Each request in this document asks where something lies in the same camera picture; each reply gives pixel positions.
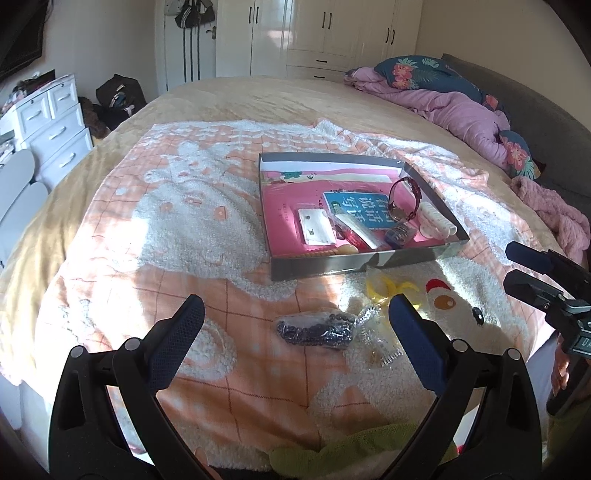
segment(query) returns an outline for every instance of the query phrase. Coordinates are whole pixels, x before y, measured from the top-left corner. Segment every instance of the blue book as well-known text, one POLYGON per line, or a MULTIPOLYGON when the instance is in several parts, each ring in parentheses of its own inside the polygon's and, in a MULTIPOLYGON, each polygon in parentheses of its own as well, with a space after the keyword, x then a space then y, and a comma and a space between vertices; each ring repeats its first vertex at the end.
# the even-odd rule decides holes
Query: blue book
POLYGON ((370 230, 387 230, 394 225, 388 213, 388 196, 383 193, 324 192, 332 213, 353 215, 370 230))

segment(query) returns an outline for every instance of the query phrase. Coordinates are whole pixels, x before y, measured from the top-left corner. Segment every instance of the plastic bag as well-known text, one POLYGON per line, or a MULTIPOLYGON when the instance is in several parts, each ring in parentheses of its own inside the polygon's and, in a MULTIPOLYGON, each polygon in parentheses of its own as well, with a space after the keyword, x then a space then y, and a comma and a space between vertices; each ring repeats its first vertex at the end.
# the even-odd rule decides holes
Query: plastic bag
POLYGON ((369 305, 359 314, 356 334, 366 345, 370 363, 386 367, 391 365, 404 351, 390 325, 387 306, 369 305))
POLYGON ((277 333, 287 343, 345 349, 353 340, 357 317, 340 310, 302 312, 276 320, 277 333))

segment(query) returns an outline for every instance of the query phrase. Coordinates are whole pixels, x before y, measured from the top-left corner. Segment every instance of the clothes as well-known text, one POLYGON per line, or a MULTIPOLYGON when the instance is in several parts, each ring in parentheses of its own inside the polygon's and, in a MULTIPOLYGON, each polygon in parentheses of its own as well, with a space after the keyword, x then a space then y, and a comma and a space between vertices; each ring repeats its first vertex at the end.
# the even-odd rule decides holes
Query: clothes
POLYGON ((562 417, 550 417, 548 423, 548 457, 544 464, 550 463, 564 445, 569 441, 574 431, 583 420, 588 409, 591 408, 591 398, 571 407, 562 417))
POLYGON ((591 241, 588 218, 554 190, 545 189, 525 177, 515 177, 511 189, 554 232, 566 256, 580 264, 591 241))
MULTIPOLYGON (((314 478, 344 471, 359 462, 364 462, 365 470, 378 462, 389 465, 417 430, 412 423, 390 424, 384 427, 363 430, 331 443, 321 451, 298 448, 278 448, 269 454, 273 470, 288 478, 314 478), (383 458, 384 453, 391 453, 383 458)), ((447 449, 442 463, 457 457, 457 449, 452 444, 447 449)), ((349 478, 360 478, 360 472, 349 478)))

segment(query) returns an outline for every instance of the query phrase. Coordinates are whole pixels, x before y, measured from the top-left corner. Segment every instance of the headboard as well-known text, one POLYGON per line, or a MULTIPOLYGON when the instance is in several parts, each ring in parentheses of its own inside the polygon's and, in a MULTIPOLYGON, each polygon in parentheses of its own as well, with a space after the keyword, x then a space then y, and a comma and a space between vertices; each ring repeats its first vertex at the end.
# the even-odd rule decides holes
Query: headboard
POLYGON ((515 80, 447 53, 442 59, 503 103, 511 129, 525 138, 533 158, 547 165, 539 183, 591 219, 591 131, 515 80))

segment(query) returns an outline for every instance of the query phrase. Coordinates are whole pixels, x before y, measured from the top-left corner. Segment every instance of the floral pillowcase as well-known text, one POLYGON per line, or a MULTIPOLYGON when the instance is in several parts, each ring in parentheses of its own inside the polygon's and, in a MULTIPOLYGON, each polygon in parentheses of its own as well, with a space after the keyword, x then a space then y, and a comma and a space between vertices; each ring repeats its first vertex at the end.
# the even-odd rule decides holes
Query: floral pillowcase
POLYGON ((507 173, 513 177, 537 179, 541 173, 531 158, 530 148, 523 137, 511 130, 499 132, 499 139, 507 149, 507 173))

